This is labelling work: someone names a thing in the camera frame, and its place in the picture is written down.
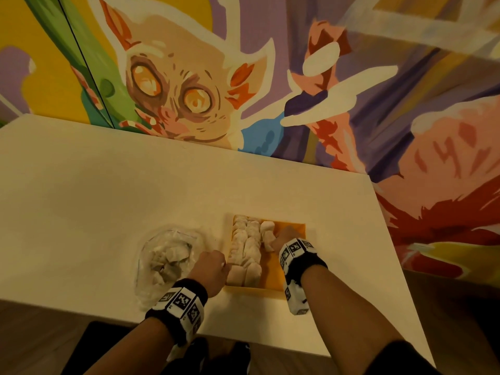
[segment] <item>orange eye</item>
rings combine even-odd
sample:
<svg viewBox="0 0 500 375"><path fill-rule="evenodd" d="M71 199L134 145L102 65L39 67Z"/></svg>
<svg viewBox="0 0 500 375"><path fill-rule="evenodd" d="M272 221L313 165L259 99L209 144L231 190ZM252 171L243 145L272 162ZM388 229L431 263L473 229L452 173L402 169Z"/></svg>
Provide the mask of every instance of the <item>orange eye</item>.
<svg viewBox="0 0 500 375"><path fill-rule="evenodd" d="M184 105L193 113L205 113L212 106L210 95L200 88L191 88L184 92Z"/></svg>
<svg viewBox="0 0 500 375"><path fill-rule="evenodd" d="M161 93L161 84L147 67L142 65L135 66L132 69L132 78L137 87L148 96L158 96Z"/></svg>

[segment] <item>hand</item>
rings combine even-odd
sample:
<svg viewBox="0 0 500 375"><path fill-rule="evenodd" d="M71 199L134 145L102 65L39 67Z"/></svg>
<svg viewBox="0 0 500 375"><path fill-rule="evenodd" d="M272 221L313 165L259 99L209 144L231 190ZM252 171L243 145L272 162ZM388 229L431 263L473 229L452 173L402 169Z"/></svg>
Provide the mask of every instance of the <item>hand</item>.
<svg viewBox="0 0 500 375"><path fill-rule="evenodd" d="M209 297L214 297L226 283L229 270L231 264L226 264L226 257L220 251L202 252L187 278L196 280Z"/></svg>
<svg viewBox="0 0 500 375"><path fill-rule="evenodd" d="M283 245L294 238L300 238L301 235L295 230L291 225L281 229L278 236L274 241L271 242L271 247L273 248L276 254L279 254L279 251L283 247Z"/></svg>

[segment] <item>tabletop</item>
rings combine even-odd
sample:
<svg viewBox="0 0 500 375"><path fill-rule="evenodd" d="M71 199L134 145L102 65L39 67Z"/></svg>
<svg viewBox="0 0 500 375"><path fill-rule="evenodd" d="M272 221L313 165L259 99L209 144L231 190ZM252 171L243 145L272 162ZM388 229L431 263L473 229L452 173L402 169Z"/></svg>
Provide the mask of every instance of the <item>tabletop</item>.
<svg viewBox="0 0 500 375"><path fill-rule="evenodd" d="M140 322L137 259L155 229L196 228L220 248L233 214L300 222L434 363L366 175L27 114L0 129L0 178L1 299ZM282 299L223 290L199 333L328 355Z"/></svg>

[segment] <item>black sleeve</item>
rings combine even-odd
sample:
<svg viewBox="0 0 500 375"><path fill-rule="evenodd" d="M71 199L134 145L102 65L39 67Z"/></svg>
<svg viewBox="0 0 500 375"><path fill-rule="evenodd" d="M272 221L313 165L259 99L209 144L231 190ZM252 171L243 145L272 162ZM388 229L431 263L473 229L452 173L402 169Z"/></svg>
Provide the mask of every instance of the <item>black sleeve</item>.
<svg viewBox="0 0 500 375"><path fill-rule="evenodd" d="M406 341L394 341L378 353L365 375L400 374L440 375L440 373Z"/></svg>

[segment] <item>wooden floor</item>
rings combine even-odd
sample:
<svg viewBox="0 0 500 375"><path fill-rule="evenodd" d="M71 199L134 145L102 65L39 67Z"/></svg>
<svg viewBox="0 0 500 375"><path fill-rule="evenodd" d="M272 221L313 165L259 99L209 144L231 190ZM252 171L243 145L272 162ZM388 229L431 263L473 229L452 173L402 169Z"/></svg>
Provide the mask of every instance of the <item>wooden floor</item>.
<svg viewBox="0 0 500 375"><path fill-rule="evenodd" d="M465 297L500 290L405 272L438 370L444 375L499 374L500 364L465 306ZM92 317L0 302L0 373L59 375ZM228 340L209 338L212 355ZM252 345L250 374L336 374L331 359Z"/></svg>

